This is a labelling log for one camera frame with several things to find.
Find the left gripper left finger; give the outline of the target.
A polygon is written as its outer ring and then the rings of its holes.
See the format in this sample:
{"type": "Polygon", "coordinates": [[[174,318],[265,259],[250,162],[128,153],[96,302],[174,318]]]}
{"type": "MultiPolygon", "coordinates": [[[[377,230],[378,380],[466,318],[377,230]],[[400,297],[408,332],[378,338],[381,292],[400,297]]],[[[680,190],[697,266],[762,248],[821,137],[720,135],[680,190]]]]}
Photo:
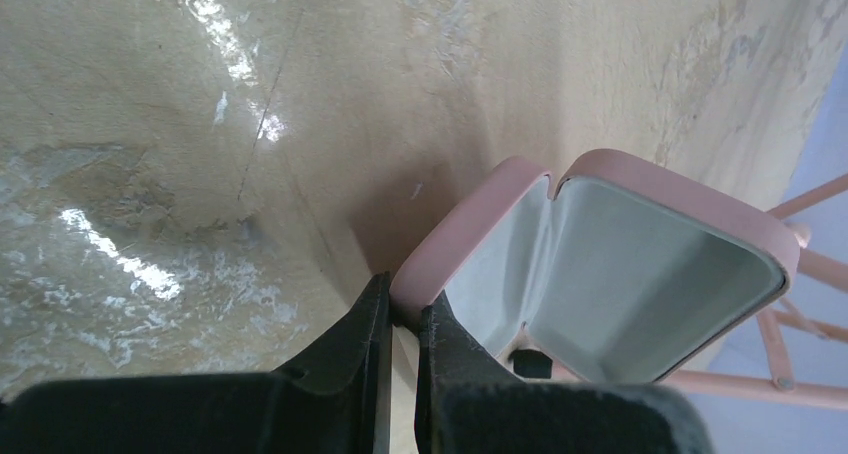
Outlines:
{"type": "Polygon", "coordinates": [[[388,274],[281,366],[51,381],[1,408],[5,453],[385,453],[388,274]]]}

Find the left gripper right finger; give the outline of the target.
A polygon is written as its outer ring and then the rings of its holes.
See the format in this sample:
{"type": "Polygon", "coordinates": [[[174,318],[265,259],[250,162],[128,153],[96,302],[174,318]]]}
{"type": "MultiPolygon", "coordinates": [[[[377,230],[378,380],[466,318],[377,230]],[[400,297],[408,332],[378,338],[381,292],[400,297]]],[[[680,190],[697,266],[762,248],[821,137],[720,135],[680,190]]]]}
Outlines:
{"type": "Polygon", "coordinates": [[[414,432],[421,453],[711,453],[707,427],[656,384],[526,382],[455,318],[421,312],[414,432]]]}

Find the pink glasses case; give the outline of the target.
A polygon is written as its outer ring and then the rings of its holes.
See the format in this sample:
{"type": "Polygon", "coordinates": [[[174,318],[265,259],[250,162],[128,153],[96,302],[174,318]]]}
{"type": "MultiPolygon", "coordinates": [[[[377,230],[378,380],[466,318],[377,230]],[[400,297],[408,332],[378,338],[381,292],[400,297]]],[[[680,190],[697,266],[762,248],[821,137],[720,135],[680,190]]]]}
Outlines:
{"type": "Polygon", "coordinates": [[[595,383],[658,381],[783,295],[800,255],[780,220],[613,149],[554,181],[497,165],[397,272],[410,327],[445,296],[492,356],[520,339],[595,383]]]}

